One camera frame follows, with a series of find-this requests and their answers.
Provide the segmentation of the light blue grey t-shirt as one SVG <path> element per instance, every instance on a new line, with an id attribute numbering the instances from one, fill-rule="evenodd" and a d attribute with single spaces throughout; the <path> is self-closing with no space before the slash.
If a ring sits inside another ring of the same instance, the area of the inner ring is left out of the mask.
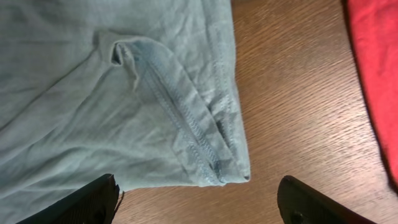
<path id="1" fill-rule="evenodd" d="M 1 222 L 104 174 L 247 182 L 235 61 L 229 1 L 2 0 Z"/>

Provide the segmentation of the red t-shirt with print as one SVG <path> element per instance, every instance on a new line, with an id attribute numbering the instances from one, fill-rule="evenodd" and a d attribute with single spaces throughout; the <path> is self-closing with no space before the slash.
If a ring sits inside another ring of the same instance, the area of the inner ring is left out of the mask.
<path id="1" fill-rule="evenodd" d="M 348 29 L 389 182 L 397 188 L 397 0 L 346 0 Z"/>

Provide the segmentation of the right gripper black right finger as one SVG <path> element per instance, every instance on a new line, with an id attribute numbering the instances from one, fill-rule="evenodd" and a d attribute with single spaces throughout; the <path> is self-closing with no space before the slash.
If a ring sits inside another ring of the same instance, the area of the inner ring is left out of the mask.
<path id="1" fill-rule="evenodd" d="M 277 205 L 285 224 L 375 224 L 291 175 L 279 183 Z"/>

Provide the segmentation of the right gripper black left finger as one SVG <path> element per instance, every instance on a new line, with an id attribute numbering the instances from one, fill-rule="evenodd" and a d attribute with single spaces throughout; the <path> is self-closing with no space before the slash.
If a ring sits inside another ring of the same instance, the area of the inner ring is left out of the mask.
<path id="1" fill-rule="evenodd" d="M 119 193 L 114 175 L 105 174 L 17 224 L 112 224 Z"/>

